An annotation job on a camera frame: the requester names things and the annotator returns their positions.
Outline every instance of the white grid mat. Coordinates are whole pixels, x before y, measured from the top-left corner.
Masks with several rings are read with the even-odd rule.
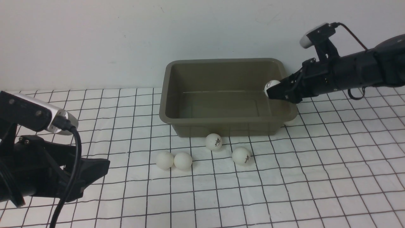
[[[64,206],[59,228],[403,227],[405,88],[366,91],[360,101],[343,92],[305,99],[295,126],[227,137],[226,151],[213,153],[159,119],[161,89],[22,93],[69,110],[80,120],[83,155],[111,161],[105,178]],[[247,167],[232,161],[239,146],[253,152]],[[160,170],[161,150],[190,153],[192,170]],[[0,227],[47,227],[58,201],[25,200],[20,209],[0,203]]]

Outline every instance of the black cable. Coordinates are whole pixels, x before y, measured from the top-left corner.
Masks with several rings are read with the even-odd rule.
[[[73,137],[75,138],[75,142],[76,142],[76,155],[75,155],[75,162],[73,164],[73,170],[72,170],[72,173],[70,174],[70,179],[66,186],[65,192],[63,193],[63,197],[59,200],[59,203],[56,206],[56,209],[52,215],[52,220],[51,220],[51,223],[49,226],[50,228],[55,228],[59,214],[63,208],[63,205],[66,203],[66,201],[70,195],[70,192],[72,191],[73,184],[75,183],[75,180],[77,178],[76,176],[79,173],[80,159],[81,159],[81,139],[80,139],[80,135],[79,135],[79,132],[77,131],[76,127],[73,126],[69,120],[66,120],[63,117],[60,117],[60,118],[56,117],[55,120],[52,122],[52,124],[57,128],[72,132]]]
[[[341,25],[343,28],[345,28],[350,33],[350,35],[352,35],[352,37],[364,48],[364,50],[368,50],[368,48],[359,40],[359,38],[357,38],[357,36],[345,24],[340,23],[340,22],[338,22],[337,24]],[[363,86],[362,87],[362,92],[363,93],[362,93],[361,97],[354,97],[352,95],[352,91],[350,89],[347,90],[347,93],[348,93],[348,95],[349,95],[349,97],[351,99],[353,99],[353,100],[361,100],[366,95],[366,90],[365,89],[366,89],[366,87]]]
[[[364,48],[364,50],[368,50],[368,48],[356,37],[356,35],[343,23],[338,22],[338,25],[343,26],[349,33],[352,35],[352,37]]]

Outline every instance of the white ping pong ball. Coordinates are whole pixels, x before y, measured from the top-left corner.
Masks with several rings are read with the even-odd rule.
[[[277,84],[280,84],[280,81],[271,80],[271,81],[269,81],[269,82],[266,83],[266,85],[264,86],[264,93],[266,94],[266,97],[269,97],[269,95],[268,95],[267,92],[266,92],[267,89],[270,88],[270,87],[272,87],[272,86],[275,86],[275,85],[277,85]]]
[[[222,146],[222,138],[215,133],[209,134],[205,138],[205,146],[211,151],[218,151]]]
[[[188,170],[192,163],[193,159],[185,152],[178,153],[175,156],[175,166],[179,170]]]
[[[168,151],[160,152],[156,157],[156,165],[163,170],[172,167],[173,163],[174,156]]]
[[[250,152],[245,147],[238,147],[233,150],[232,159],[238,165],[245,165],[250,159]]]

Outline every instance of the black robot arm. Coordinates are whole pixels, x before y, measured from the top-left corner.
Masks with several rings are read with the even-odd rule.
[[[270,99],[300,103],[303,98],[334,91],[348,90],[352,99],[361,99],[369,86],[400,87],[405,85],[405,34],[382,42],[375,48],[340,57],[329,40],[341,23],[323,24],[307,33],[300,43],[304,48],[315,46],[319,61],[304,61],[302,68],[265,92]],[[362,88],[363,96],[350,91]]]
[[[33,131],[65,134],[57,128],[63,126],[60,121],[65,117],[71,116],[63,109],[0,91],[0,202],[10,200],[21,207],[24,196],[60,198],[61,209],[63,199],[70,202],[82,197],[90,184],[107,174],[109,160],[77,156],[80,137],[75,137],[76,146],[46,142],[39,136],[21,136],[15,142],[17,124]],[[55,213],[50,227],[55,226]]]

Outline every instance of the plastic tub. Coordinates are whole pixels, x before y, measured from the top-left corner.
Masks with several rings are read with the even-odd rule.
[[[273,135],[297,107],[269,100],[263,90],[286,76],[273,58],[174,61],[166,68],[159,116],[180,137]]]

